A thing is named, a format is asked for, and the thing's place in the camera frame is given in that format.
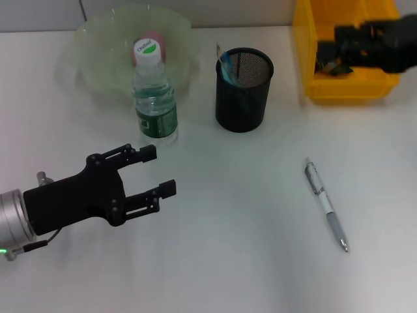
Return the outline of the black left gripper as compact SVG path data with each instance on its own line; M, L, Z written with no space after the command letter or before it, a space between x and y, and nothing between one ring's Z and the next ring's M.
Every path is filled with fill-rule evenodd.
M125 199L118 173L121 168L155 159L154 145L136 150L128 143L104 153L103 158L89 156L85 168L72 177L25 191L23 199L32 229L36 235L44 235L93 217L117 227L125 219L159 212L160 199L177 194L174 179Z

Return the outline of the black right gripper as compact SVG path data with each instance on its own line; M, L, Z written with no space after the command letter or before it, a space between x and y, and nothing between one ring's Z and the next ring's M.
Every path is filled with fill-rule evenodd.
M319 41L319 63L343 63L380 68L400 74L416 66L416 15L396 20L369 20L337 25L334 41Z

